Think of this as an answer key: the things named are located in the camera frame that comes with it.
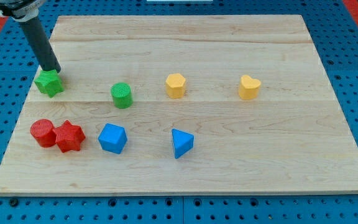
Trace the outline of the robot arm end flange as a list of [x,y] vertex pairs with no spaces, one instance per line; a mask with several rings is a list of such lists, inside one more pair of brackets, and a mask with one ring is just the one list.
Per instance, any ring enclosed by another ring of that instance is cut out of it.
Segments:
[[11,17],[17,22],[27,22],[39,14],[46,0],[0,0],[0,17]]

